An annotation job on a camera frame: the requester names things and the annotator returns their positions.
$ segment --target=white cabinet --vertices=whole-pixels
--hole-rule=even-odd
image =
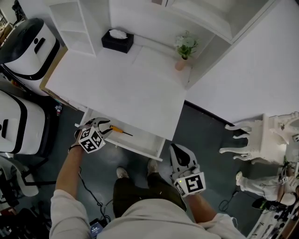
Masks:
[[[96,56],[109,29],[108,0],[45,0],[68,49]]]

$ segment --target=potted plant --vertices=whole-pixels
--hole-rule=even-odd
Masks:
[[[199,40],[188,31],[186,31],[185,34],[176,37],[174,46],[182,57],[175,65],[176,70],[182,70],[185,67],[188,57],[196,52],[194,48],[198,46],[198,41]]]

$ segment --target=open drawer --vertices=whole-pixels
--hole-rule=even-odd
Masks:
[[[124,132],[129,133],[133,136],[122,134],[116,131],[105,139],[105,141],[113,143],[122,148],[128,149],[135,153],[144,155],[146,157],[162,161],[160,154],[165,143],[165,139],[131,125],[125,124],[121,121],[115,120],[102,113],[87,108],[80,125],[85,124],[89,120],[96,117],[105,117],[111,120],[111,125],[114,125]]]

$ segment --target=white wall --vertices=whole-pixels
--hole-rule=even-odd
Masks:
[[[54,36],[64,45],[64,42],[50,17],[49,7],[44,4],[43,0],[19,0],[19,3],[28,19],[35,17],[43,19]]]
[[[11,24],[14,24],[17,21],[14,10],[12,9],[13,4],[14,0],[0,0],[1,12]]]
[[[229,121],[299,110],[299,6],[282,0],[187,93]]]

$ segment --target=flower pot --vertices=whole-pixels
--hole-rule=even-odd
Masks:
[[[175,69],[178,71],[181,71],[185,66],[186,66],[186,61],[185,59],[181,58],[175,65]]]

